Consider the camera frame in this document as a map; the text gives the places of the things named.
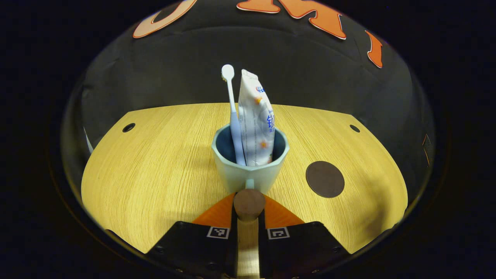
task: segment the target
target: flower graphic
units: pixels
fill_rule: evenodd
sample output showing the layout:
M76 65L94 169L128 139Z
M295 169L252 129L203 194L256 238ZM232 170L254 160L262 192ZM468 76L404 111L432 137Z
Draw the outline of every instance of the flower graphic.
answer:
M255 103L256 103L257 105L259 105L261 101L262 101L262 96L258 95L258 96L255 98Z

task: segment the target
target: light blue cup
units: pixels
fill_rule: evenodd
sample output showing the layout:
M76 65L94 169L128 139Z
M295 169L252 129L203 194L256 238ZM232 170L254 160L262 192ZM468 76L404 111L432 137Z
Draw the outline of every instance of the light blue cup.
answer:
M243 189L256 189L263 194L269 192L281 170L289 151L286 135L276 128L272 162L263 166L249 167L236 164L233 138L229 124L217 130L212 142L215 165L229 193Z

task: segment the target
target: toothbrush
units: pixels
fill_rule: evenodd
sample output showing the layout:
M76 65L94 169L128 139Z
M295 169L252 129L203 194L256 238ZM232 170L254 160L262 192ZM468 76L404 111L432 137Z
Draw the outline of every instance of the toothbrush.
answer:
M227 83L229 91L229 102L231 103L231 136L233 137L234 152L236 154L236 163L241 166L246 166L245 155L243 154L243 145L241 143L241 127L236 114L236 106L234 105L233 84L231 83L234 77L233 66L226 64L222 66L222 79Z

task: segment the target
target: white toothpaste tube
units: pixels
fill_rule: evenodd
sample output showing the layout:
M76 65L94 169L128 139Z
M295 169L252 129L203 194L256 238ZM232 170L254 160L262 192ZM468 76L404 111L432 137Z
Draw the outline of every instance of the white toothpaste tube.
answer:
M247 166L262 166L272 162L274 111L258 76L247 70L241 71L238 112Z

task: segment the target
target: wooden tabletop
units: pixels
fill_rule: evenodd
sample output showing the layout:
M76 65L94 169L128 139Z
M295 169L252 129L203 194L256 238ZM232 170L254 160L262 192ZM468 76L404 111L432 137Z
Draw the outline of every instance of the wooden tabletop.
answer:
M273 109L290 150L269 197L305 222L322 222L350 253L403 217L407 190L401 172L358 120L304 107ZM88 212L143 253L174 222L193 221L229 194L211 149L215 132L229 122L229 111L228 103L211 103L128 112L86 165L81 191ZM132 130L123 133L131 123ZM306 169L315 161L341 171L345 187L340 195L324 198L308 186Z

